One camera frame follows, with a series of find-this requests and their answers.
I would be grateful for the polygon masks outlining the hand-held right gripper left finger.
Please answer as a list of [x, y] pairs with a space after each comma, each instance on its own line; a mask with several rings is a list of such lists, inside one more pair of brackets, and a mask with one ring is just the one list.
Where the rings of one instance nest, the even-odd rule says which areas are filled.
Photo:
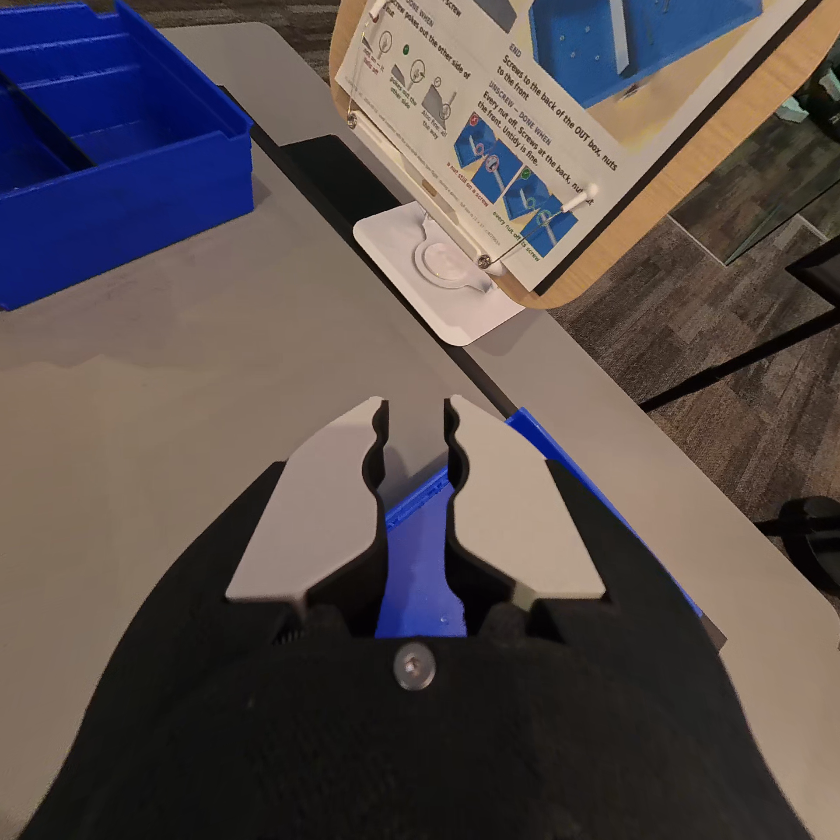
[[373, 396], [322, 427], [283, 465], [227, 586], [230, 602], [336, 606], [375, 621], [388, 575], [384, 447], [389, 403]]

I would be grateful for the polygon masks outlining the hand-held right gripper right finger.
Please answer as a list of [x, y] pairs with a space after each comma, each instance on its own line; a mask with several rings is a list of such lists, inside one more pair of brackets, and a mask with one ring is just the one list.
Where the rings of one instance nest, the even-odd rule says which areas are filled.
[[446, 574], [467, 604], [527, 611], [538, 599], [599, 600], [606, 592], [548, 466], [519, 431], [462, 395], [444, 405], [453, 487], [447, 510]]

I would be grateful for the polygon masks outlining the blue divided plastic bin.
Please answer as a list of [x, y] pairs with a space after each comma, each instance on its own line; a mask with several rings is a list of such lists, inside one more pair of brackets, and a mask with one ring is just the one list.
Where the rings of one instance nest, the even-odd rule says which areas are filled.
[[252, 119], [127, 4], [3, 8], [1, 68], [98, 164], [70, 171], [2, 87], [2, 310], [254, 210]]

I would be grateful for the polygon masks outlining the black easel stand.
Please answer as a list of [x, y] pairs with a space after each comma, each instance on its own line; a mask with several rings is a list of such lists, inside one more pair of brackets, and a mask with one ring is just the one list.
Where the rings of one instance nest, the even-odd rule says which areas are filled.
[[752, 347], [734, 358], [711, 366], [639, 403], [645, 413], [698, 393], [752, 364], [766, 360], [839, 324], [839, 236], [785, 268], [785, 271], [831, 307], [821, 315]]

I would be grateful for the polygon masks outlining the black round stand base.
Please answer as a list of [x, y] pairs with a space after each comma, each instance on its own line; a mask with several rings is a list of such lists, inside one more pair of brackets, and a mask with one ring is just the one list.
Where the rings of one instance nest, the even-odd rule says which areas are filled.
[[839, 596], [838, 500], [788, 500], [776, 518], [756, 521], [754, 525], [764, 536], [782, 540], [793, 566], [817, 590]]

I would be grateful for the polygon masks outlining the glass partition panel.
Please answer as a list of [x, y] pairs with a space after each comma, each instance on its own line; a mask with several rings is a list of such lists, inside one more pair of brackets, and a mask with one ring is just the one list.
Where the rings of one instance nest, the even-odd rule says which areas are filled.
[[838, 183], [838, 82], [832, 52], [670, 212], [724, 265]]

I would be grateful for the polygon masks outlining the instruction board on stand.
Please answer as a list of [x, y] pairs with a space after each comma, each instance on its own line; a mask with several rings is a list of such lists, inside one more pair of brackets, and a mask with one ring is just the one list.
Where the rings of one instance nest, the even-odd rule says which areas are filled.
[[[329, 81], [335, 108], [346, 122], [349, 94], [336, 80], [341, 64], [353, 46], [355, 30], [365, 21], [366, 2], [340, 3], [329, 52]], [[839, 2], [806, 2], [773, 42], [773, 52], [743, 71], [732, 82], [728, 97], [711, 104], [699, 117], [692, 134], [664, 154], [635, 192], [617, 205], [605, 227], [559, 277], [547, 279], [537, 290], [526, 290], [507, 269], [497, 280], [516, 303], [548, 310], [579, 297], [625, 256], [670, 211], [756, 130], [782, 100], [791, 94], [826, 54], [838, 36]]]

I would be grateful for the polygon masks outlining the printed instruction sheet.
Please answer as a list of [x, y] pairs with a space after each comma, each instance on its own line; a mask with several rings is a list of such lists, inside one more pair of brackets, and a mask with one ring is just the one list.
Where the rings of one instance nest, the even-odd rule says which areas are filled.
[[355, 127], [542, 295], [815, 2], [381, 5], [333, 72]]

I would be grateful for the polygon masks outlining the black bin divider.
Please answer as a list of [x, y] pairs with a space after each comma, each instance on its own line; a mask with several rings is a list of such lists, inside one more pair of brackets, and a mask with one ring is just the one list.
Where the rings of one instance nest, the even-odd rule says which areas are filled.
[[21, 118], [36, 139], [58, 161], [72, 172], [83, 172], [98, 166], [83, 149], [6, 73], [1, 71], [1, 83]]

